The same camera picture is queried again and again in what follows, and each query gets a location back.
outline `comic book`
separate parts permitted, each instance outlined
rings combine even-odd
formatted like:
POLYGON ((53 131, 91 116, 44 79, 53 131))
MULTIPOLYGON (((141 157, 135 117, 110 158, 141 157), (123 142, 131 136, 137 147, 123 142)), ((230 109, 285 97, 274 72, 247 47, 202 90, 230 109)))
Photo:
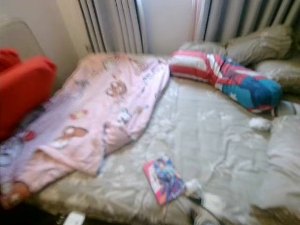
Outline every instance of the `comic book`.
POLYGON ((185 193, 185 182, 169 158, 162 157, 146 163, 144 171, 160 205, 185 193))

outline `red cushion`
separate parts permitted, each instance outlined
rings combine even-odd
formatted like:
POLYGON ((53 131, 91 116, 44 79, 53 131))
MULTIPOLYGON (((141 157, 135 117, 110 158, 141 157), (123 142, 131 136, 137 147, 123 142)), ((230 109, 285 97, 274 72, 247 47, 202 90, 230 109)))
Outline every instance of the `red cushion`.
POLYGON ((15 64, 20 63, 18 52, 11 48, 2 48, 0 49, 0 74, 14 66, 15 64))
POLYGON ((54 63, 39 57, 2 72, 0 141, 11 136, 20 120, 49 98, 56 69, 54 63))

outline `gray curtain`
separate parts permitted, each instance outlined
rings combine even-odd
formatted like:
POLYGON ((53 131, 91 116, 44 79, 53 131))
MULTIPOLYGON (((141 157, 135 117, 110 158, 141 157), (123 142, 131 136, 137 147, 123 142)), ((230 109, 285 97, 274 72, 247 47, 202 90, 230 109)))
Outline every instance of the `gray curtain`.
POLYGON ((194 41, 244 36, 278 24, 292 25, 300 16, 300 0, 194 0, 194 41))
POLYGON ((147 52, 142 0, 79 2, 94 52, 147 52))

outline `wrinkled sheet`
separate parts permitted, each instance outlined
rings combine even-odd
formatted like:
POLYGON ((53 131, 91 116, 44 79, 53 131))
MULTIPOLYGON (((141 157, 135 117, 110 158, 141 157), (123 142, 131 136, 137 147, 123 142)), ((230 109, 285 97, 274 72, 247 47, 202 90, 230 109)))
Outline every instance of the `wrinkled sheet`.
MULTIPOLYGON (((189 201, 180 197, 159 206, 143 173, 146 162, 167 155, 184 180, 198 179, 205 193, 222 200, 220 217, 257 224, 250 205, 267 172, 270 134, 253 131, 253 117, 207 84, 173 78, 142 137, 108 156, 98 177, 75 172, 31 203, 54 214, 79 210, 111 222, 190 225, 189 201)), ((272 224, 268 216, 266 225, 272 224)))
POLYGON ((157 58, 85 58, 38 118, 0 146, 3 205, 27 197, 24 185, 34 193, 74 170, 97 175, 105 155, 144 131, 169 76, 157 58))

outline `cartoon print blanket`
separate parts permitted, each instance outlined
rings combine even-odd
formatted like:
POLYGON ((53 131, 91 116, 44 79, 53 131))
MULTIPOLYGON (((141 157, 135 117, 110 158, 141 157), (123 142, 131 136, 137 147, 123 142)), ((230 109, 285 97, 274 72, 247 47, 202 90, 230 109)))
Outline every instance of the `cartoon print blanket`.
POLYGON ((168 64, 158 58, 84 59, 0 146, 2 205, 10 208, 75 170, 96 175, 105 155, 142 134, 168 79, 168 64))

